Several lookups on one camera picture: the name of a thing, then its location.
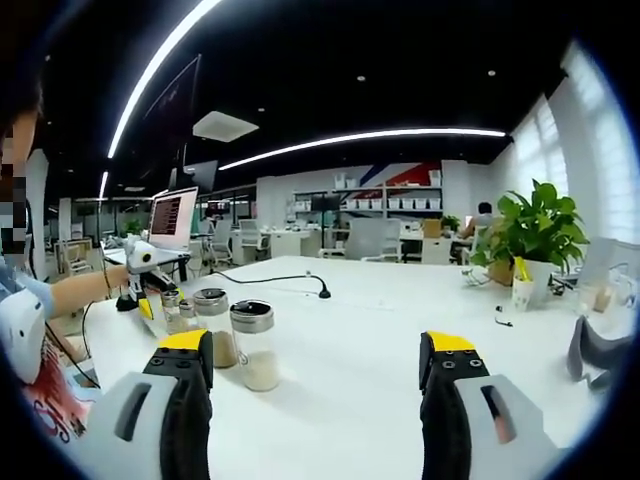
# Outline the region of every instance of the white shelving unit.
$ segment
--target white shelving unit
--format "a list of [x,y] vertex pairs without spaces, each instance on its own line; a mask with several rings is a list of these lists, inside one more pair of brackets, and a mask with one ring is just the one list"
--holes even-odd
[[[330,190],[309,190],[304,192],[293,192],[294,200],[299,197],[318,195],[318,194],[334,194],[334,193],[357,193],[357,192],[382,192],[382,209],[351,209],[351,208],[341,208],[341,212],[345,213],[363,213],[363,212],[371,212],[371,213],[381,213],[384,218],[387,218],[389,214],[415,214],[415,213],[428,213],[428,214],[442,214],[443,209],[403,209],[403,208],[389,208],[388,207],[388,192],[409,192],[409,191],[440,191],[440,201],[442,203],[442,187],[433,187],[427,185],[417,185],[417,186],[407,186],[407,185],[381,185],[379,187],[356,187],[356,188],[340,188],[340,189],[330,189]],[[314,213],[307,210],[296,211],[297,214],[309,214]]]

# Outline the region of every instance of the ceiling light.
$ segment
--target ceiling light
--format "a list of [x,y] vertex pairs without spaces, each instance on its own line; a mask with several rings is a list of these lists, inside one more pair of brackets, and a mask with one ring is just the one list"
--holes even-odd
[[281,155],[283,153],[295,152],[296,150],[304,150],[306,148],[320,147],[322,145],[351,142],[354,140],[365,140],[368,138],[400,137],[407,135],[473,135],[481,137],[504,137],[506,134],[504,132],[497,132],[495,130],[478,130],[473,128],[410,128],[404,130],[386,130],[382,132],[357,133],[355,135],[344,135],[342,137],[327,138],[324,140],[317,140],[315,142],[301,143],[300,145],[281,148],[272,152],[261,153],[260,155],[256,155],[255,157],[245,158],[244,160],[238,160],[237,162],[224,165],[220,167],[219,170],[227,170],[239,165],[244,165],[245,163],[262,160],[263,158],[273,157],[275,155]]
[[107,185],[107,178],[109,178],[109,172],[104,172],[102,174],[102,183],[100,183],[100,195],[98,196],[98,200],[104,200],[104,187]]
[[118,149],[118,144],[120,143],[120,139],[122,138],[122,134],[124,133],[124,129],[129,122],[129,118],[133,113],[142,93],[145,88],[151,81],[153,75],[158,71],[164,59],[169,55],[171,50],[182,40],[182,38],[191,30],[191,28],[202,18],[204,17],[213,7],[215,7],[221,0],[202,0],[186,17],[182,19],[182,21],[178,24],[178,26],[169,34],[166,40],[162,43],[156,54],[153,56],[147,68],[145,68],[142,76],[138,80],[129,100],[127,101],[127,105],[124,107],[124,111],[120,116],[120,120],[118,121],[118,126],[116,127],[116,131],[113,135],[113,139],[111,140],[111,146],[109,147],[108,157],[113,158]]

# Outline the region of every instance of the glass jar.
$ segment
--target glass jar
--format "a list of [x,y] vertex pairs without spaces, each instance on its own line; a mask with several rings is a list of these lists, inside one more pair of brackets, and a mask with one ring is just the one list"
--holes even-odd
[[229,300],[226,292],[219,288],[205,288],[195,293],[193,301],[200,327],[212,333],[214,368],[233,367],[238,363],[238,356],[227,316]]
[[192,299],[185,298],[180,301],[180,316],[182,317],[185,323],[185,331],[191,330],[200,330],[202,327],[200,326],[200,322],[198,321],[198,316],[196,315],[195,304]]
[[266,392],[280,383],[273,348],[273,308],[259,300],[238,302],[229,310],[242,381],[249,390]]
[[161,298],[162,311],[167,322],[167,333],[173,335],[174,333],[184,332],[186,322],[180,316],[180,292],[178,290],[168,290],[162,292]]

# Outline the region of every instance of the black ceiling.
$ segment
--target black ceiling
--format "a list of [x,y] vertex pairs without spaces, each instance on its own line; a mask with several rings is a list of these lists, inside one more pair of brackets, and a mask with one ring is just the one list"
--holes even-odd
[[[195,141],[192,151],[199,158],[224,164],[372,130],[510,132],[538,96],[557,85],[570,39],[541,2],[222,0],[160,68],[118,154],[108,160],[111,137],[138,77],[197,3],[94,2],[60,37],[47,64],[46,116],[38,134],[50,161],[49,199],[97,196],[104,170],[112,172],[109,196],[122,194],[118,184],[145,186],[147,195],[165,188],[170,162],[131,154],[136,127],[197,54],[202,68],[196,119],[220,110],[260,127],[228,144]],[[496,75],[489,76],[489,70]],[[361,75],[366,81],[357,80]],[[326,146],[220,172],[217,187],[340,165],[439,158],[487,163],[505,142],[418,137]]]

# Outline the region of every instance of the white cup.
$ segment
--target white cup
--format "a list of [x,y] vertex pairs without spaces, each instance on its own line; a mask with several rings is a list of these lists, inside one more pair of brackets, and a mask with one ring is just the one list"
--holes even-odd
[[529,301],[533,295],[534,282],[525,282],[518,278],[513,279],[511,287],[511,304],[516,312],[526,312]]

